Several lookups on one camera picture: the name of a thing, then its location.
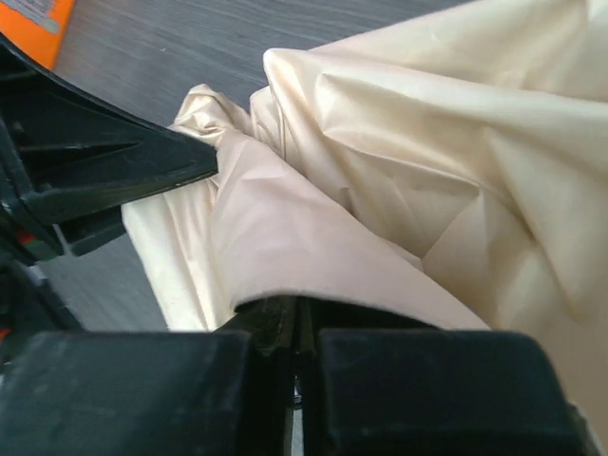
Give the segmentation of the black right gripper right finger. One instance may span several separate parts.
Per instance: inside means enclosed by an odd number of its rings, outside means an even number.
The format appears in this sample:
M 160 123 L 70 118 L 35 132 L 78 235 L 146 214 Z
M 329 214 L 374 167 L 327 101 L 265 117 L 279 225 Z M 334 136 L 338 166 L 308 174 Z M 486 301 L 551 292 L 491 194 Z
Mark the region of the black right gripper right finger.
M 301 296 L 298 309 L 298 353 L 302 356 L 316 352 L 318 334 L 332 323 L 332 303 L 327 299 Z

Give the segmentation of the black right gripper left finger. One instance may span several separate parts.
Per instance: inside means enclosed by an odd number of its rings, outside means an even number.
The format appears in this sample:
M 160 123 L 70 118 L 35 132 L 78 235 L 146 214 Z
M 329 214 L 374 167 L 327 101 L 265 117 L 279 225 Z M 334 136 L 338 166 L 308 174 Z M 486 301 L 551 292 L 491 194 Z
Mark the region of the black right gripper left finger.
M 247 359 L 292 361 L 296 320 L 294 297 L 262 297 L 239 305 L 237 313 L 218 328 L 218 335 L 238 337 Z

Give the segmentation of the beige and black umbrella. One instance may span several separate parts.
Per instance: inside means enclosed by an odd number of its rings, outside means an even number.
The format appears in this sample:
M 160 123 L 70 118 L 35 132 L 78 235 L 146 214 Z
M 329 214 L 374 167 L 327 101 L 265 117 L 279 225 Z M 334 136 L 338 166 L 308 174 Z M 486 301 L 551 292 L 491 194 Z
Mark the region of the beige and black umbrella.
M 477 1 L 274 48 L 242 109 L 193 87 L 172 129 L 218 173 L 125 204 L 168 327 L 332 298 L 535 337 L 607 438 L 607 5 Z

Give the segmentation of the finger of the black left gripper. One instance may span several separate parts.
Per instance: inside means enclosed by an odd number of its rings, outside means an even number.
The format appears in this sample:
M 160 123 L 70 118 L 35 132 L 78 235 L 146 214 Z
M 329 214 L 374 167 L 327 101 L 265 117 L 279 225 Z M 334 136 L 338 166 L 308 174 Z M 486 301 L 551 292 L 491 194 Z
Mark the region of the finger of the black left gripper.
M 85 255 L 121 208 L 210 178 L 214 147 L 133 116 L 1 39 L 1 254 Z

